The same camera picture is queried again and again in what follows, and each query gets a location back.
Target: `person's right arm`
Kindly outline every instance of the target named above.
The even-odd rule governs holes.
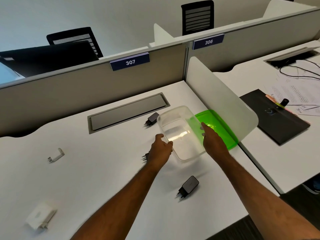
[[[265,240],[320,239],[320,231],[270,192],[229,153],[219,135],[202,123],[203,145],[224,171]]]

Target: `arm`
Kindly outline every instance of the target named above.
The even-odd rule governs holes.
[[[271,193],[230,154],[213,129],[202,123],[203,145],[224,171],[265,240],[320,239],[320,232],[298,212]]]
[[[168,161],[172,141],[155,136],[146,165],[115,196],[98,209],[71,240],[124,240],[160,169]]]

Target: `forearm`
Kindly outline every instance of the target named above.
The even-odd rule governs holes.
[[[217,160],[265,240],[320,238],[298,212],[260,184],[233,157]]]
[[[144,166],[80,227],[71,240],[124,240],[158,172],[150,165]]]

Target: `black document folder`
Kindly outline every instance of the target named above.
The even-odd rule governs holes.
[[[310,127],[306,121],[275,104],[257,89],[240,97],[258,116],[260,128],[282,145]]]

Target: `number sign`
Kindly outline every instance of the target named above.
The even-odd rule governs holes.
[[[222,43],[223,38],[224,38],[224,33],[216,35],[216,36],[211,36],[211,37],[207,37],[204,39],[200,39],[200,40],[195,40],[193,42],[192,49],[196,50],[196,49],[204,48],[204,47],[207,47],[210,45]]]
[[[113,71],[150,62],[149,52],[110,61]]]

